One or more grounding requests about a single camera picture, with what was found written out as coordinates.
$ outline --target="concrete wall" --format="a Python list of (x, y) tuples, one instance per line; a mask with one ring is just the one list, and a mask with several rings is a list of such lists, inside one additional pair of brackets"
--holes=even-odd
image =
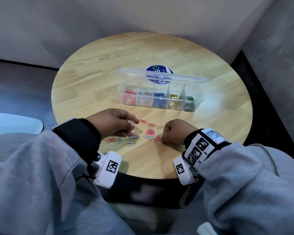
[(294, 141), (294, 0), (273, 2), (243, 52)]
[(272, 0), (0, 0), (0, 59), (60, 67), (96, 39), (177, 35), (235, 58)]

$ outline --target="table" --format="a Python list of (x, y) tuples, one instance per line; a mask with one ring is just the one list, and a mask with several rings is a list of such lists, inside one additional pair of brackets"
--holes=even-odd
[[(175, 74), (212, 78), (202, 85), (205, 101), (195, 112), (126, 106), (118, 93), (119, 67), (145, 70), (169, 67)], [(52, 86), (52, 108), (58, 123), (83, 118), (107, 108), (120, 108), (156, 124), (180, 118), (197, 128), (211, 127), (231, 142), (243, 143), (253, 117), (248, 91), (236, 72), (220, 57), (198, 44), (167, 34), (133, 32), (96, 40), (71, 55), (59, 69)], [(147, 125), (133, 130), (144, 135)], [(101, 142), (99, 151), (122, 155), (120, 172), (151, 179), (177, 178), (173, 159), (184, 146), (155, 143), (143, 137), (136, 146)]]

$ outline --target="plastic container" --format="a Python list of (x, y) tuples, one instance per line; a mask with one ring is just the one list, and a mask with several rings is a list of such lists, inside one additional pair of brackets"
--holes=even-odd
[(195, 111), (205, 100), (201, 84), (211, 78), (119, 68), (122, 103), (170, 110)]

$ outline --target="round blue sticker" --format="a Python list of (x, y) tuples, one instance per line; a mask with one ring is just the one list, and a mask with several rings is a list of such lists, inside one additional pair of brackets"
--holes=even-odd
[[(153, 72), (160, 72), (160, 73), (172, 73), (173, 74), (173, 71), (170, 68), (162, 66), (162, 65), (150, 66), (150, 67), (148, 67), (146, 69), (146, 71), (153, 71)], [(171, 78), (163, 77), (163, 76), (149, 76), (149, 75), (146, 75), (146, 77), (152, 77), (152, 78), (160, 79), (160, 80), (149, 79), (149, 81), (151, 81), (153, 83), (156, 83), (156, 84), (161, 84), (161, 85), (170, 83), (170, 81), (166, 81), (167, 79), (171, 80)]]

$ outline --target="wooden tabletop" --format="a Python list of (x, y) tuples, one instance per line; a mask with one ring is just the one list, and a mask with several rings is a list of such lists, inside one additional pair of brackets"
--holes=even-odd
[[(119, 67), (146, 70), (163, 65), (174, 74), (212, 78), (202, 84), (205, 101), (195, 112), (126, 106), (118, 93)], [(58, 123), (83, 118), (107, 108), (134, 113), (137, 118), (156, 124), (162, 133), (165, 123), (183, 119), (197, 128), (211, 127), (231, 142), (243, 143), (251, 128), (253, 111), (247, 89), (236, 72), (211, 51), (175, 36), (147, 32), (114, 35), (96, 40), (71, 55), (60, 68), (52, 87), (52, 108)], [(133, 130), (144, 135), (147, 125)], [(173, 159), (184, 146), (165, 146), (143, 137), (136, 146), (101, 142), (99, 151), (122, 155), (119, 171), (152, 178), (177, 178)]]

